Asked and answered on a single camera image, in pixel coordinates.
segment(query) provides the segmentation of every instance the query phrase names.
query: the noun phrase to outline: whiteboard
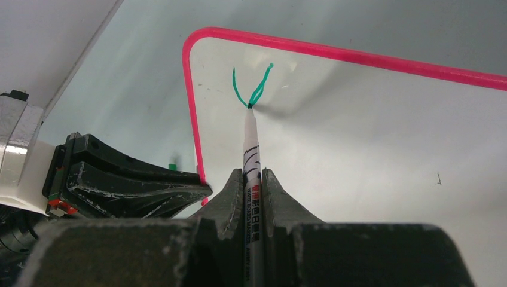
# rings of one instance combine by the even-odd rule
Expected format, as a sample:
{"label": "whiteboard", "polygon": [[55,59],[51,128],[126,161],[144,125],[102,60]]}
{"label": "whiteboard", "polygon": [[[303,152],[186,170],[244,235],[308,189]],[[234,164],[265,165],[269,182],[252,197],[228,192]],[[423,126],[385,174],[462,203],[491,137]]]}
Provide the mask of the whiteboard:
{"label": "whiteboard", "polygon": [[270,63],[254,107],[261,163],[293,198],[328,222],[439,225],[473,276],[484,264],[505,276],[506,77],[199,30],[183,65],[196,160],[215,195],[242,167],[233,67],[247,99]]}

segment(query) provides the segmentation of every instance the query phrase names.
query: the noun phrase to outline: red border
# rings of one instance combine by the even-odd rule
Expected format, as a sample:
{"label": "red border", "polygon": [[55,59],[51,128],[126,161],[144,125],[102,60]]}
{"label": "red border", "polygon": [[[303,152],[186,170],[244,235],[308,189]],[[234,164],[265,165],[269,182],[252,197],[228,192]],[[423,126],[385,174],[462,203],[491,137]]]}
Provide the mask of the red border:
{"label": "red border", "polygon": [[204,174],[203,154],[199,137],[199,126],[197,124],[196,102],[194,99],[192,74],[190,71],[190,51],[197,41],[208,37],[308,54],[312,56],[335,59],[398,72],[405,72],[408,74],[469,84],[473,86],[507,91],[507,77],[504,76],[485,74],[457,68],[449,68],[439,65],[369,54],[296,40],[277,38],[273,36],[242,32],[226,28],[202,28],[195,31],[187,38],[185,44],[183,45],[182,52],[183,73],[185,75],[185,85],[187,87],[188,107],[190,109],[190,118],[192,121],[192,130],[194,133],[194,143],[196,145],[198,170],[202,182],[206,182],[206,175]]}

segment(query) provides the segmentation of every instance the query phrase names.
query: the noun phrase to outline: green object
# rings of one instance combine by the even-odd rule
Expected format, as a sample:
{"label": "green object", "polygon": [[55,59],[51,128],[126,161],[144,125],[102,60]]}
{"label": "green object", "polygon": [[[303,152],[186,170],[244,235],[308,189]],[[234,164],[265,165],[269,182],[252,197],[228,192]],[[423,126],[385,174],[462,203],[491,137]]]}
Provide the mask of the green object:
{"label": "green object", "polygon": [[259,83],[255,91],[253,91],[252,96],[248,100],[248,104],[241,98],[241,95],[239,94],[239,91],[236,87],[236,68],[233,68],[233,88],[234,92],[236,93],[237,98],[239,101],[248,108],[248,106],[252,107],[254,106],[257,101],[261,98],[263,92],[264,92],[264,85],[266,84],[266,81],[268,80],[269,72],[271,68],[273,67],[273,63],[271,63],[268,68],[266,69],[266,73],[264,73],[264,78],[262,78],[262,81]]}

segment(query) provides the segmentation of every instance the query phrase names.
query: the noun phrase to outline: white marker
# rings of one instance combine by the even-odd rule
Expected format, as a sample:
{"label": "white marker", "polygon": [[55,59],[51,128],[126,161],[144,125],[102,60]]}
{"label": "white marker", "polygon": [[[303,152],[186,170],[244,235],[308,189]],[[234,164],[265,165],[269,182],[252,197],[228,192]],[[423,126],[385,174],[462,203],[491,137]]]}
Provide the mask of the white marker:
{"label": "white marker", "polygon": [[257,120],[249,105],[245,117],[243,180],[245,182],[245,286],[264,286],[262,240],[261,159]]}

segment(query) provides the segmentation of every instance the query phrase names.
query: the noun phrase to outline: silver metal part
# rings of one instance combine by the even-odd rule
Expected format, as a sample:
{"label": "silver metal part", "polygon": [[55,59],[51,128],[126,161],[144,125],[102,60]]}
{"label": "silver metal part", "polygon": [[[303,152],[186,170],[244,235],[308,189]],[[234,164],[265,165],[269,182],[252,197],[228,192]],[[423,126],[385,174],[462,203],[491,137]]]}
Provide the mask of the silver metal part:
{"label": "silver metal part", "polygon": [[0,185],[17,186],[37,139],[44,110],[0,96]]}

